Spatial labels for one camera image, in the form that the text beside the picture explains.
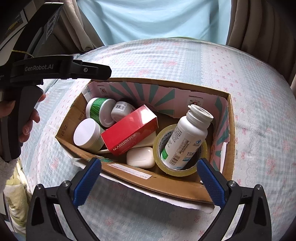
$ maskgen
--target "green label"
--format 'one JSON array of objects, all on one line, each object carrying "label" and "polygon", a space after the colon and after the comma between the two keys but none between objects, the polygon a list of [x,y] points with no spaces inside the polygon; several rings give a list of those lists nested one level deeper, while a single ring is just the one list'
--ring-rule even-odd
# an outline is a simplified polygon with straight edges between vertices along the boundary
[{"label": "green label", "polygon": [[165,160],[168,158],[168,154],[166,153],[165,148],[163,149],[162,153],[161,153],[161,157]]},{"label": "green label", "polygon": [[107,100],[107,98],[98,98],[96,99],[93,104],[91,105],[91,109],[89,111],[90,117],[94,119],[98,124],[101,125],[99,119],[99,113],[103,102]]}]

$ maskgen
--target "white pill bottle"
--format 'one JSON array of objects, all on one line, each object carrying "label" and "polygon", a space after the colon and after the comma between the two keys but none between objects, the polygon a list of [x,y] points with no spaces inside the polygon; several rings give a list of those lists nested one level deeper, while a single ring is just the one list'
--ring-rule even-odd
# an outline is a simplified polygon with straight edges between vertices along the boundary
[{"label": "white pill bottle", "polygon": [[207,137],[213,116],[197,105],[183,116],[161,152],[161,160],[169,168],[181,170]]}]

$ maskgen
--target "yellow string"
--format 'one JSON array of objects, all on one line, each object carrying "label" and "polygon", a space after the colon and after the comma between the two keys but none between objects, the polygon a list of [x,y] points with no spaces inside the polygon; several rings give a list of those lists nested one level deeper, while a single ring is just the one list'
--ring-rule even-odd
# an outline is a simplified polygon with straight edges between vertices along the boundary
[{"label": "yellow string", "polygon": [[34,56],[32,55],[32,54],[30,54],[30,53],[27,53],[27,52],[25,52],[25,51],[19,51],[19,50],[11,50],[11,52],[17,52],[17,53],[25,53],[25,54],[27,54],[27,55],[30,55],[32,58],[34,58]]}]

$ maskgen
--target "blue gripper pad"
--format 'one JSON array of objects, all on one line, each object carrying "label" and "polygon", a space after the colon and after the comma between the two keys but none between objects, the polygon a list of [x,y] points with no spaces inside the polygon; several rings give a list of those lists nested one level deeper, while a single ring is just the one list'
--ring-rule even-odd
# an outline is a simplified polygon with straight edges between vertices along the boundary
[{"label": "blue gripper pad", "polygon": [[221,208],[224,207],[226,204],[225,190],[202,159],[197,161],[197,173],[204,183],[213,203]]},{"label": "blue gripper pad", "polygon": [[77,184],[73,192],[73,204],[77,208],[85,203],[92,187],[94,186],[98,176],[102,170],[102,164],[99,159],[93,162],[88,168],[80,182]]}]

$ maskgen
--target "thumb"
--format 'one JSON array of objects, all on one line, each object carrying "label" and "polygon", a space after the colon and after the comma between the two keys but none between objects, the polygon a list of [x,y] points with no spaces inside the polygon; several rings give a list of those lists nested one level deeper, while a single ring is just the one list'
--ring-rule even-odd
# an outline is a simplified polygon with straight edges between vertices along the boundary
[{"label": "thumb", "polygon": [[1,101],[0,102],[0,118],[9,115],[15,106],[14,101]]}]

